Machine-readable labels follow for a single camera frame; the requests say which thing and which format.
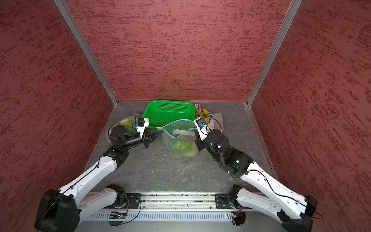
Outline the chinese cabbage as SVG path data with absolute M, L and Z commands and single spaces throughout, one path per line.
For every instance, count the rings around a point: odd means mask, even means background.
M 173 140 L 172 152 L 178 156 L 194 157 L 198 149 L 193 139 L 181 136 Z

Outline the spare clear zipper bag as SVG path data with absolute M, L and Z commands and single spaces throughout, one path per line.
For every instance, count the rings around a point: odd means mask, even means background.
M 175 155 L 172 152 L 172 142 L 174 139 L 181 136 L 185 136 L 188 139 L 193 139 L 194 141 L 197 139 L 196 136 L 197 128 L 195 126 L 195 123 L 194 121 L 188 119 L 180 119 L 172 123 L 169 123 L 165 126 L 156 127 L 156 129 L 163 130 L 162 134 L 163 141 L 169 152 L 173 155 Z

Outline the clear zipper bag blue seal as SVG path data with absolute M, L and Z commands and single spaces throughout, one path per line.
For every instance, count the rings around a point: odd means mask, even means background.
M 109 139 L 109 136 L 112 134 L 112 130 L 113 130 L 114 127 L 124 126 L 126 128 L 126 132 L 131 133 L 131 134 L 135 134 L 136 133 L 136 128 L 134 126 L 134 121 L 135 121 L 135 119 L 141 118 L 142 116 L 143 115 L 140 115 L 140 114 L 135 114 L 135 115 L 131 114 L 131 115 L 126 116 L 122 120 L 114 123 L 113 125 L 111 125 L 110 128 L 108 129 L 108 132 L 107 132 L 107 135 L 106 135 L 106 138 L 107 138 L 107 141 L 108 141 L 109 145 L 112 145 L 112 142 Z

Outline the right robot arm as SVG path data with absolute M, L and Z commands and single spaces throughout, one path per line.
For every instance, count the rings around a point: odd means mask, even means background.
M 287 232 L 310 232 L 318 201 L 289 189 L 265 172 L 251 157 L 233 148 L 220 130 L 199 129 L 197 146 L 208 151 L 221 170 L 257 188 L 254 194 L 234 185 L 227 197 L 230 206 L 251 208 L 277 220 Z

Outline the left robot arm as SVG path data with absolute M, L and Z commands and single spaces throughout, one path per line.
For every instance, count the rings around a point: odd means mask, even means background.
M 130 149 L 139 145 L 148 148 L 162 133 L 146 127 L 133 133 L 123 125 L 113 127 L 108 133 L 110 147 L 92 167 L 69 184 L 43 194 L 34 228 L 39 232 L 73 232 L 83 220 L 107 206 L 128 209 L 125 189 L 118 185 L 110 184 L 90 197 L 87 194 L 125 162 Z

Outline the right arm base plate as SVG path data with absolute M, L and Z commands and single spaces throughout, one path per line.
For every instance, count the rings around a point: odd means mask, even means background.
M 215 205 L 217 209 L 240 209 L 241 205 L 226 193 L 217 193 L 215 196 Z

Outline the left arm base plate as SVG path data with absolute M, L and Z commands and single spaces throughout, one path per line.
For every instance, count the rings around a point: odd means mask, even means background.
M 113 204 L 117 209 L 139 209 L 142 195 L 140 193 L 121 193 Z

